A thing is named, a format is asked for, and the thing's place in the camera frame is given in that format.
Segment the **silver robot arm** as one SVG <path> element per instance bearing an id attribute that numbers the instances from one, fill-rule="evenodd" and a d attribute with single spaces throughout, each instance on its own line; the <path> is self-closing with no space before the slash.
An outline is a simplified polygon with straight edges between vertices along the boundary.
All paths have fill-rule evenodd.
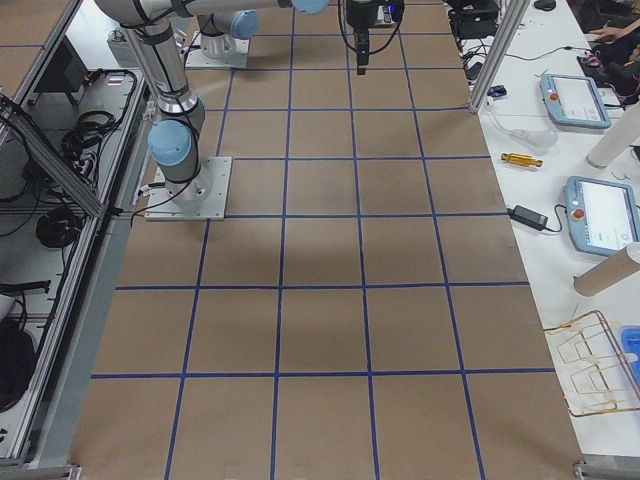
<path id="1" fill-rule="evenodd" d="M 259 25 L 258 11 L 293 8 L 307 15 L 323 12 L 326 1 L 98 1 L 98 8 L 125 30 L 134 58 L 161 111 L 147 144 L 164 175 L 169 200 L 194 208 L 210 194 L 198 146 L 205 118 L 203 102 L 191 89 L 170 19 L 196 18 L 203 36 L 249 39 Z"/>
<path id="2" fill-rule="evenodd" d="M 259 27 L 259 14 L 255 10 L 198 15 L 196 19 L 200 49 L 210 59 L 235 54 L 238 44 L 250 40 Z"/>

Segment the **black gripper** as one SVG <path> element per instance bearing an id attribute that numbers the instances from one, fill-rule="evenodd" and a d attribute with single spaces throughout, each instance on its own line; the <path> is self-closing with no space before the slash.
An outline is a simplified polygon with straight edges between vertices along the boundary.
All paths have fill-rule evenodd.
<path id="1" fill-rule="evenodd" d="M 388 7 L 394 30 L 388 40 L 377 50 L 369 50 L 369 30 L 374 27 L 378 18 L 378 9 Z M 404 16 L 404 1 L 347 1 L 346 22 L 352 28 L 355 45 L 346 43 L 349 49 L 356 52 L 356 74 L 365 75 L 369 64 L 369 54 L 378 54 L 384 51 L 394 39 L 400 29 Z"/>

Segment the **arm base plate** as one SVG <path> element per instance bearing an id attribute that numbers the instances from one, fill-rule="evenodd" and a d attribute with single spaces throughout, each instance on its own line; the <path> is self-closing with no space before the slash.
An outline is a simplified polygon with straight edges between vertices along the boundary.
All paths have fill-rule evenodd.
<path id="1" fill-rule="evenodd" d="M 186 57 L 186 68 L 192 70 L 245 68 L 248 60 L 249 40 L 240 40 L 229 34 L 199 35 Z"/>
<path id="2" fill-rule="evenodd" d="M 151 207 L 143 212 L 149 221 L 223 220 L 231 177 L 231 157 L 206 157 L 201 169 L 187 189 L 170 200 L 171 193 L 180 190 L 177 184 L 161 186 L 150 192 Z"/>

